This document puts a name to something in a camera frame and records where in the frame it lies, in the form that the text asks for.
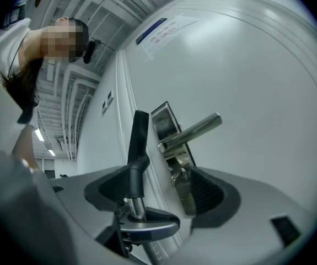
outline woman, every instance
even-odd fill
[[[32,169],[39,169],[32,145],[32,131],[38,128],[37,74],[44,59],[60,62],[79,59],[89,35],[86,24],[78,19],[62,17],[55,25],[38,30],[30,30],[30,22],[26,18],[0,29],[0,85],[23,111],[18,120],[23,129],[10,152],[25,159]]]

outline dark hair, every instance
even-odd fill
[[[70,18],[69,20],[74,21],[75,25],[82,27],[82,31],[76,32],[76,51],[69,52],[69,54],[72,54],[71,56],[69,55],[69,61],[75,62],[86,50],[89,40],[88,26],[78,19]],[[19,124],[27,124],[32,119],[33,108],[37,105],[34,101],[36,81],[42,63],[43,59],[37,59],[28,63],[16,75],[2,75],[5,89],[23,111],[18,120]]]
[[[23,111],[17,121],[19,124],[27,124],[32,119],[33,108],[37,105],[34,101],[36,81],[42,63],[43,59],[37,59],[16,75],[2,75],[5,89]]]
[[[76,26],[81,27],[81,30],[76,31],[76,50],[69,52],[69,62],[75,62],[86,51],[89,41],[88,26],[79,19],[69,18],[69,21],[73,21]]]

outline chrome bar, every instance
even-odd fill
[[[166,153],[207,133],[221,124],[221,116],[218,113],[213,113],[190,128],[161,140],[158,145],[158,150],[161,153]]]
[[[146,220],[146,208],[143,204],[142,198],[128,198],[127,202],[130,206],[130,214],[133,218],[145,221]]]
[[[176,182],[179,178],[182,178],[184,183],[187,183],[188,178],[186,174],[186,170],[184,168],[180,168],[173,176],[170,177],[171,186],[175,188]]]

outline paper label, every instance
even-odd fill
[[[153,55],[173,38],[181,34],[189,25],[197,22],[198,19],[178,15],[170,21],[166,21],[151,32],[141,43],[142,49],[146,52],[148,59],[152,60]]]

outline ceiling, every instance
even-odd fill
[[[90,40],[101,41],[101,44],[96,46],[89,64],[86,65],[82,58],[72,63],[77,69],[70,70],[65,86],[65,71],[69,64],[44,61],[37,80],[37,92],[40,97],[38,123],[44,142],[33,134],[36,158],[52,157],[48,152],[48,149],[52,149],[57,157],[76,159],[76,146],[83,115],[94,93],[94,87],[100,82],[105,64],[127,36],[168,1],[170,0],[41,0],[35,7],[35,0],[28,0],[26,16],[31,19],[31,29],[54,24],[60,17],[75,17],[87,23]],[[90,82],[91,87],[81,83],[76,85],[75,80],[78,79]],[[73,92],[75,98],[72,104],[70,97],[73,87],[78,89],[76,93]],[[61,117],[62,105],[64,123]],[[64,144],[65,140],[69,143],[69,138],[72,153],[67,152]]]

